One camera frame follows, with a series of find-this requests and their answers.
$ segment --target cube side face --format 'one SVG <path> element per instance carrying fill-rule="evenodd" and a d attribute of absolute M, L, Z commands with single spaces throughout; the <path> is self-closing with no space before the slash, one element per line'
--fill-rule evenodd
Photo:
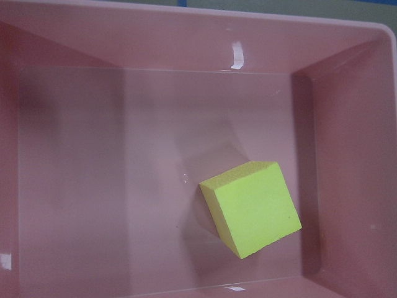
<path fill-rule="evenodd" d="M 225 171 L 218 176 L 215 176 L 208 180 L 205 180 L 205 181 L 201 182 L 200 184 L 203 184 L 203 185 L 209 187 L 210 189 L 217 189 L 219 187 L 222 187 L 224 185 L 232 183 L 233 181 L 235 181 L 237 179 L 241 179 L 251 173 L 255 173 L 262 169 L 268 168 L 274 163 L 276 163 L 276 162 L 274 162 L 274 161 L 248 161 L 247 163 L 243 163 L 242 165 L 239 165 L 235 168 L 229 169 L 228 171 Z"/>
<path fill-rule="evenodd" d="M 240 258 L 301 229 L 277 163 L 215 191 Z"/>
<path fill-rule="evenodd" d="M 207 206 L 210 209 L 212 219 L 215 222 L 216 229 L 219 233 L 219 237 L 221 238 L 223 243 L 225 243 L 225 245 L 240 258 L 240 255 L 237 251 L 236 245 L 234 244 L 234 240 L 230 234 L 230 230 L 226 223 L 225 216 L 223 215 L 223 211 L 219 205 L 214 190 L 204 186 L 201 183 L 200 188 L 203 192 L 205 201 L 207 202 Z"/>

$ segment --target yellow foam cube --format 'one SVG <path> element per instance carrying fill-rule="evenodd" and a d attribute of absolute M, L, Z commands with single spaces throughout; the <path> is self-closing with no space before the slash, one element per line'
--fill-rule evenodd
<path fill-rule="evenodd" d="M 241 259 L 301 229 L 276 162 L 249 161 L 200 188 L 220 238 Z"/>

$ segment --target plastic container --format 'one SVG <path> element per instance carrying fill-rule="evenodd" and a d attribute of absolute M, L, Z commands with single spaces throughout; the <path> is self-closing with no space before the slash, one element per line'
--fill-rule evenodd
<path fill-rule="evenodd" d="M 387 27 L 3 1 L 0 33 L 1 297 L 395 297 Z M 303 229 L 240 260 L 197 184 L 247 160 Z"/>

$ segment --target blue object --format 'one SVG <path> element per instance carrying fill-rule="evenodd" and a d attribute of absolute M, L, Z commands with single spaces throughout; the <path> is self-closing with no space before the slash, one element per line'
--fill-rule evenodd
<path fill-rule="evenodd" d="M 356 1 L 397 5 L 397 0 L 356 0 Z"/>
<path fill-rule="evenodd" d="M 178 0 L 178 6 L 187 7 L 187 0 Z"/>

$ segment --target gray surface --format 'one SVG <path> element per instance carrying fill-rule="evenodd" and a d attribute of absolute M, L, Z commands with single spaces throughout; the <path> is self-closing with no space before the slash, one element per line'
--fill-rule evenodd
<path fill-rule="evenodd" d="M 176 6 L 177 0 L 118 0 Z M 353 0 L 187 0 L 188 7 L 382 23 L 397 35 L 397 6 Z"/>

